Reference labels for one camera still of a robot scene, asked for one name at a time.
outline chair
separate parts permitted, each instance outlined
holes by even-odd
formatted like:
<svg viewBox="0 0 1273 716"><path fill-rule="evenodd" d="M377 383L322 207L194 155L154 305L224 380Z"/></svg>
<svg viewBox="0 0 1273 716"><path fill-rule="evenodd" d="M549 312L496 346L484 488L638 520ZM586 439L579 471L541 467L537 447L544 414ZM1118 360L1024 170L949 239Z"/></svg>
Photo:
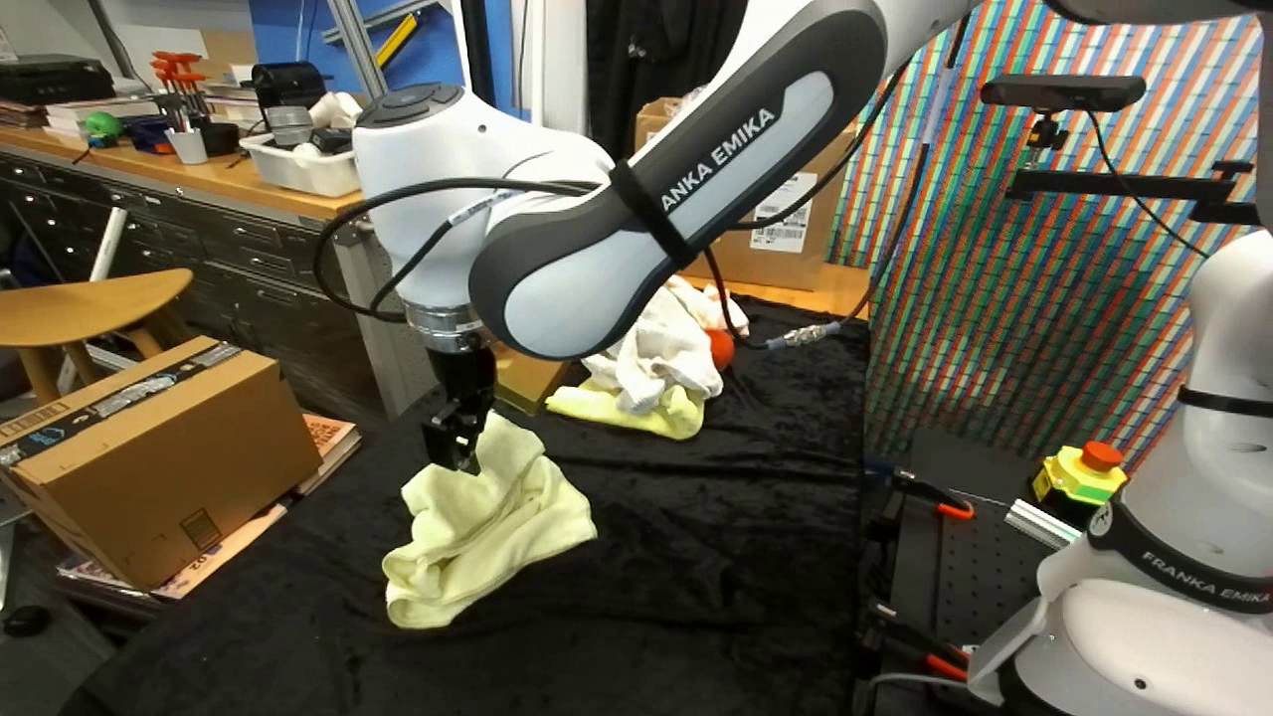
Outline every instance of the chair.
<svg viewBox="0 0 1273 716"><path fill-rule="evenodd" d="M0 292L0 346L15 349L37 401L58 397L57 373L66 360L77 387L103 370L93 364L93 337L122 337L139 360L151 360L191 329L176 315L176 297L191 285L191 271L151 271L103 281L57 281Z"/></svg>

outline floor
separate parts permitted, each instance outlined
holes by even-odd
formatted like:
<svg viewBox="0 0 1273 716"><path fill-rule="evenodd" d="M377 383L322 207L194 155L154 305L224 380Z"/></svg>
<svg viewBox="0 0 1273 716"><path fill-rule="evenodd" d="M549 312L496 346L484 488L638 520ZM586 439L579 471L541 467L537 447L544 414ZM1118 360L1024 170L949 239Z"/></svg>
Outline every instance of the floor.
<svg viewBox="0 0 1273 716"><path fill-rule="evenodd" d="M23 414L29 397L0 401L0 421ZM0 492L0 544L15 541L7 586L0 581L0 612L44 605L52 612L41 638L0 634L0 716L57 716L58 706L117 654L72 605L57 593L57 552L32 529L15 527L7 492Z"/></svg>

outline cloth pile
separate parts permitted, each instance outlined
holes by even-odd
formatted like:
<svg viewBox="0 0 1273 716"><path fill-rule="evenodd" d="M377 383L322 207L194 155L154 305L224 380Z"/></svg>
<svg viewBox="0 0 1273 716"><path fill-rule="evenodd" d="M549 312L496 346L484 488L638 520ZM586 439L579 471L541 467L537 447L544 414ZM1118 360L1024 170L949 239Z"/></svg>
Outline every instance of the cloth pile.
<svg viewBox="0 0 1273 716"><path fill-rule="evenodd" d="M411 541L382 559L399 630L447 630L526 564L595 539L590 498L530 429L489 414L476 467L483 474L427 467L402 487Z"/></svg>
<svg viewBox="0 0 1273 716"><path fill-rule="evenodd" d="M732 297L727 315L744 333L748 315ZM724 329L715 292L695 292L672 276L619 341L586 360L590 380L552 390L544 405L566 419L690 441L703 429L707 397L724 394L707 329Z"/></svg>

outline wire mesh panel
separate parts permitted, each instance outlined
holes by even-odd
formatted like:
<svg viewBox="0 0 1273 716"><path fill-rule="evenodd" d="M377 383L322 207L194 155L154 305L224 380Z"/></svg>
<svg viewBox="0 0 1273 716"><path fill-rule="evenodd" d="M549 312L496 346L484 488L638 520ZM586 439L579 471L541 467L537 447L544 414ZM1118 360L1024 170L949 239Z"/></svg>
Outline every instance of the wire mesh panel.
<svg viewBox="0 0 1273 716"><path fill-rule="evenodd" d="M1107 165L1082 110L1060 114L1065 149L1030 151L1030 110L977 105L977 85L1008 73L1147 77L1142 105L1099 114L1110 161L1142 174L1211 174L1217 161L1258 155L1258 20L1089 28L1046 4L981 4L886 264L949 43L956 33L914 55L843 185L837 260L886 276L870 315L869 447L904 454L919 426L1018 454L1103 435L1138 460L1184 373L1184 292L1203 260L1118 194L1008 201L1024 169L1103 174ZM1191 202L1147 202L1203 250L1241 234L1193 224Z"/></svg>

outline franka emika logo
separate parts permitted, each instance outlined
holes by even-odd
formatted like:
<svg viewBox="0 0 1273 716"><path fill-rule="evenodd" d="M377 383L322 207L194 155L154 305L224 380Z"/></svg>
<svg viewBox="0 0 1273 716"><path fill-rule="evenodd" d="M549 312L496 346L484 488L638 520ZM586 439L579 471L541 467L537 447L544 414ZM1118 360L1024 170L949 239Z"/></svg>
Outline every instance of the franka emika logo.
<svg viewBox="0 0 1273 716"><path fill-rule="evenodd" d="M753 149L778 114L773 109L756 109L727 141L712 149L699 165L692 165L663 194L662 207L672 215L690 202L712 174L720 174L744 149Z"/></svg>

